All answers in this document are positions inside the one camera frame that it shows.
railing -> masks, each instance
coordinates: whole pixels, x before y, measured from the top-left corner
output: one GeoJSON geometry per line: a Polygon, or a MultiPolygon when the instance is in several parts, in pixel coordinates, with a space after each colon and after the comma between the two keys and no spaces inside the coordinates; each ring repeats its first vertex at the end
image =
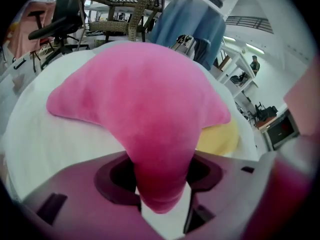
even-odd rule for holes
{"type": "Polygon", "coordinates": [[[249,16],[229,16],[225,23],[227,25],[243,26],[254,28],[273,34],[270,22],[266,18],[249,17],[249,16]]]}
{"type": "MultiPolygon", "coordinates": [[[[222,39],[221,45],[222,45],[222,46],[225,46],[225,45],[226,45],[224,39],[222,39]]],[[[223,61],[223,60],[227,57],[227,55],[226,55],[225,51],[222,50],[222,49],[220,49],[220,54],[221,54],[221,58],[222,58],[222,61],[223,61]]]]}

white surface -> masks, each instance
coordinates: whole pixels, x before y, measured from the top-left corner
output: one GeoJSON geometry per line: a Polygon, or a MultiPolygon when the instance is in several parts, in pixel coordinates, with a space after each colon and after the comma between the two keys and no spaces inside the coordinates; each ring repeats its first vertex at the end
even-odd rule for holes
{"type": "MultiPolygon", "coordinates": [[[[9,175],[21,199],[67,166],[124,150],[103,127],[52,116],[46,110],[47,98],[54,88],[91,59],[95,52],[113,45],[116,45],[116,42],[104,44],[93,51],[73,52],[53,61],[21,94],[4,135],[9,175]]],[[[238,148],[228,156],[258,160],[253,131],[237,111],[231,93],[205,68],[200,65],[199,68],[225,101],[238,123],[241,135],[238,148]]],[[[142,203],[142,216],[166,239],[181,237],[190,194],[190,187],[186,184],[181,200],[166,214],[156,214],[142,203]]]]}
{"type": "MultiPolygon", "coordinates": [[[[40,68],[39,61],[35,59],[36,70],[40,68]]],[[[33,81],[36,77],[33,71],[33,62],[30,59],[29,52],[24,56],[12,63],[0,76],[0,134],[6,131],[7,123],[11,112],[13,111],[16,102],[23,90],[33,81]],[[17,67],[23,60],[25,62],[18,68],[17,67]],[[13,80],[21,79],[22,83],[14,88],[13,80]]]]}

ceiling light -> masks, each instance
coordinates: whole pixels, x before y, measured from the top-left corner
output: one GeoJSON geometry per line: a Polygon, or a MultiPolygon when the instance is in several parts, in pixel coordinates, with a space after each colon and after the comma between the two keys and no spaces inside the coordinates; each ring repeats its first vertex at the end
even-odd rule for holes
{"type": "Polygon", "coordinates": [[[224,38],[224,39],[227,39],[227,40],[231,40],[231,41],[236,41],[236,39],[234,39],[234,38],[232,38],[232,37],[224,36],[223,38],[224,38]]]}
{"type": "Polygon", "coordinates": [[[259,53],[265,54],[265,52],[264,52],[263,50],[260,50],[259,48],[254,47],[254,46],[251,45],[251,44],[246,43],[246,46],[248,46],[248,47],[250,47],[250,48],[252,48],[252,49],[255,49],[255,50],[258,51],[259,53]]]}

yellow fabric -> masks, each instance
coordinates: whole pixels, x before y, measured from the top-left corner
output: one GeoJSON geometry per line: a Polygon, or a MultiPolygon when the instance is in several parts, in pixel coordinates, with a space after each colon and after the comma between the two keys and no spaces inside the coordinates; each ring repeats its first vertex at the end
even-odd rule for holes
{"type": "Polygon", "coordinates": [[[202,129],[197,150],[223,156],[236,150],[239,140],[236,120],[202,129]]]}

chair armrest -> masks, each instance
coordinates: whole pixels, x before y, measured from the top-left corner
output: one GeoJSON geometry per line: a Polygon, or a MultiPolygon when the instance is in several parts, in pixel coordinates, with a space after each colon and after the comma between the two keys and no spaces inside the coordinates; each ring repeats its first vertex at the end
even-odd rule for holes
{"type": "Polygon", "coordinates": [[[35,20],[36,20],[36,24],[38,26],[38,29],[42,29],[42,25],[41,25],[41,21],[40,21],[40,15],[44,14],[44,13],[45,13],[44,10],[35,10],[35,11],[31,11],[28,14],[28,17],[35,16],[35,20]]]}

